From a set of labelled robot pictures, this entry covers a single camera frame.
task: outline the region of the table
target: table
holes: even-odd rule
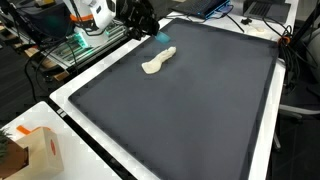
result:
[[[17,140],[24,136],[15,129],[19,125],[29,130],[46,126],[57,134],[64,171],[53,180],[121,179],[45,102],[36,104],[3,128],[8,128],[12,139]]]
[[[295,15],[297,12],[298,0],[287,0],[287,3],[291,3],[291,9],[287,20],[287,25],[294,25]],[[229,15],[238,23],[241,19],[244,19],[242,14],[241,2],[234,2],[234,11]],[[170,16],[178,15],[179,13],[173,12]],[[160,27],[169,23],[169,19],[162,19],[159,21]],[[239,32],[240,29],[228,18],[219,20],[209,20],[204,23],[205,25],[227,29],[234,32]],[[241,25],[245,30],[245,34],[250,36],[256,36],[263,39],[276,41],[279,37],[276,33],[268,30],[267,26],[259,20],[253,20],[252,26],[262,27],[265,29],[264,33],[254,32],[255,28],[250,26]],[[279,32],[283,32],[280,25],[271,23],[271,26]],[[75,108],[69,101],[68,97],[76,90],[81,88],[84,84],[96,77],[102,71],[107,69],[113,63],[121,59],[143,41],[149,37],[143,38],[141,41],[131,40],[119,49],[115,50],[112,54],[106,56],[101,61],[93,65],[91,68],[74,78],[69,83],[62,86],[60,89],[50,95],[50,98],[60,106],[72,119],[75,120],[83,129],[90,134],[95,140],[105,148],[115,159],[117,159],[130,173],[132,173],[137,179],[150,180],[158,179],[152,172],[138,162],[132,155],[127,153],[122,147],[120,147],[111,137],[100,130],[94,125],[88,118],[86,118],[77,108]],[[268,98],[266,101],[266,107],[262,118],[260,131],[257,139],[255,152],[253,155],[251,170],[249,179],[260,180],[266,177],[268,168],[269,155],[271,152],[273,134],[276,124],[276,117],[278,113],[278,107],[280,102],[280,96],[283,86],[283,80],[285,76],[285,66],[282,60],[278,60],[275,66]]]

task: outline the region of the black surface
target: black surface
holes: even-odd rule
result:
[[[183,20],[162,31],[169,44],[150,38],[72,102],[163,179],[245,179],[274,44]],[[176,55],[146,75],[141,63],[170,46]]]

